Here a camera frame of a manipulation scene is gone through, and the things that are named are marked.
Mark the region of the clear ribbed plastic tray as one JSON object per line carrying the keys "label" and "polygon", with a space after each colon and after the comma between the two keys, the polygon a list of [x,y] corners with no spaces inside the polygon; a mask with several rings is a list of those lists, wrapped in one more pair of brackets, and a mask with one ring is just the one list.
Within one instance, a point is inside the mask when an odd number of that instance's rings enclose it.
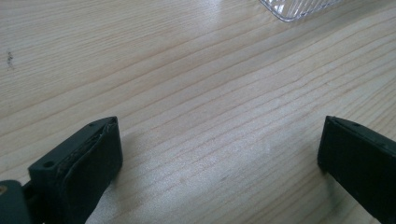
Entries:
{"label": "clear ribbed plastic tray", "polygon": [[259,0],[275,17],[284,22],[296,21],[335,5],[342,0]]}

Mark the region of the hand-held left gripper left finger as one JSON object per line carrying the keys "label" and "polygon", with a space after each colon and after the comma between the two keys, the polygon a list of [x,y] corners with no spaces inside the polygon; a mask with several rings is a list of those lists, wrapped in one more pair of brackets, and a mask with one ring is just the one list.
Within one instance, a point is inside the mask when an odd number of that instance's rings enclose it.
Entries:
{"label": "hand-held left gripper left finger", "polygon": [[84,224],[122,166],[118,119],[84,126],[29,168],[45,224]]}

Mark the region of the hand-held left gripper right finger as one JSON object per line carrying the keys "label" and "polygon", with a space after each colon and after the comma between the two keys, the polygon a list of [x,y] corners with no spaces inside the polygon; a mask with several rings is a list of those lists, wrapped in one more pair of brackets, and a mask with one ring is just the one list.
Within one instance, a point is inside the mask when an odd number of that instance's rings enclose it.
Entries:
{"label": "hand-held left gripper right finger", "polygon": [[328,116],[318,166],[381,224],[396,224],[396,142],[359,123]]}

